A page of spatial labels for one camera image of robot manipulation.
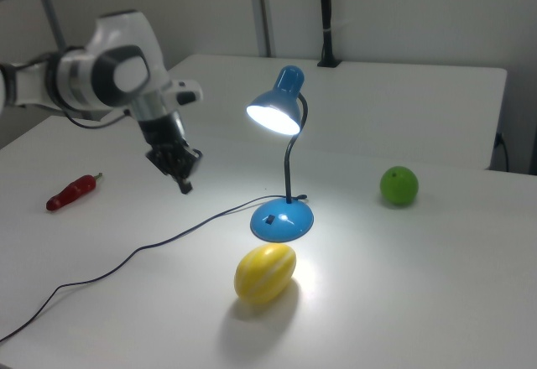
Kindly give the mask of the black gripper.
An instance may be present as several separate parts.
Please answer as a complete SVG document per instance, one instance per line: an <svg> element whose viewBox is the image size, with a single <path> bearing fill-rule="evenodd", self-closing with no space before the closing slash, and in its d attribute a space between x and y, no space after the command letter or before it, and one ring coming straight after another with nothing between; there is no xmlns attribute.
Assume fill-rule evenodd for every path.
<svg viewBox="0 0 537 369"><path fill-rule="evenodd" d="M162 174L169 176L183 195L189 194L193 189L190 176L197 170L203 153L188 147L179 112L173 111L153 120L138 121L138 125L146 143L151 147L146 158Z"/></svg>

